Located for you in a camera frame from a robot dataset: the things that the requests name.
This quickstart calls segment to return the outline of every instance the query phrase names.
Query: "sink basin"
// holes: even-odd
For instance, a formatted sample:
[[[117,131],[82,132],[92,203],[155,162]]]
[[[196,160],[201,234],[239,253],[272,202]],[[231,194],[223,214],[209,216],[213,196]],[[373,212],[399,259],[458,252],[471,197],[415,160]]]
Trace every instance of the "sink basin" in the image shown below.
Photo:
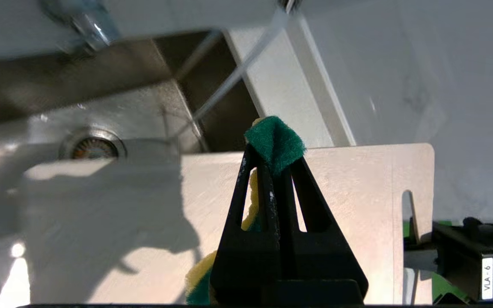
[[[176,77],[207,34],[126,41],[94,57],[0,62],[0,287],[21,230],[18,183],[33,166],[82,155],[178,162],[181,154],[244,149],[243,133],[258,113],[243,82],[177,142],[166,140],[236,67],[219,36]]]

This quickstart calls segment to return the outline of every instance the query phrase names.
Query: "running water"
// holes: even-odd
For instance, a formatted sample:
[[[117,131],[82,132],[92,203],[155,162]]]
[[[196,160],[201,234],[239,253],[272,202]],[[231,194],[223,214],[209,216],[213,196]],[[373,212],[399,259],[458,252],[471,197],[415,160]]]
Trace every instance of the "running water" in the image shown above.
[[[252,62],[258,58],[258,56],[266,49],[266,47],[273,41],[273,39],[280,33],[281,29],[286,27],[289,19],[287,14],[282,8],[277,8],[271,23],[267,27],[266,31],[262,34],[262,37],[258,40],[256,45],[252,48],[250,53],[246,56],[243,62],[231,72],[226,80],[219,86],[219,88],[207,99],[207,101],[201,106],[192,116],[192,119],[188,124],[181,127],[174,135],[170,136],[170,142],[175,142],[176,139],[186,131],[191,125],[199,121],[209,110],[220,101],[220,99],[226,95],[226,93],[243,77],[243,74],[250,67]]]

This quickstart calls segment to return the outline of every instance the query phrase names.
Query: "sink drain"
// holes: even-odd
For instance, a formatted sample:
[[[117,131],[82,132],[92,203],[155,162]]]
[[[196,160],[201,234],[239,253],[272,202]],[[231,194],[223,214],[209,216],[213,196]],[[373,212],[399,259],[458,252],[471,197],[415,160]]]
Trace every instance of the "sink drain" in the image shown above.
[[[60,158],[65,160],[94,160],[98,158],[126,157],[125,146],[109,131],[82,129],[64,141]]]

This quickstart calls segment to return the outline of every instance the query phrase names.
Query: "sponge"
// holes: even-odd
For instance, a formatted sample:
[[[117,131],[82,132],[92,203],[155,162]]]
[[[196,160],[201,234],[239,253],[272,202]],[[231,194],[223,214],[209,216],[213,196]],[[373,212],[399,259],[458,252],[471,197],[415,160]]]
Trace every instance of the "sponge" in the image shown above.
[[[245,138],[265,160],[274,177],[303,156],[302,139],[278,117],[266,117],[247,130]]]

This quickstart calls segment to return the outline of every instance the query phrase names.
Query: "white label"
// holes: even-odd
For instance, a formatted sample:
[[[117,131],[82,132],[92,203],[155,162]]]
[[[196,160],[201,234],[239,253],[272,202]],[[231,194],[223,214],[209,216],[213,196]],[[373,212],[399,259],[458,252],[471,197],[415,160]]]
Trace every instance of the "white label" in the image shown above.
[[[481,299],[493,300],[493,258],[484,258],[482,263]]]

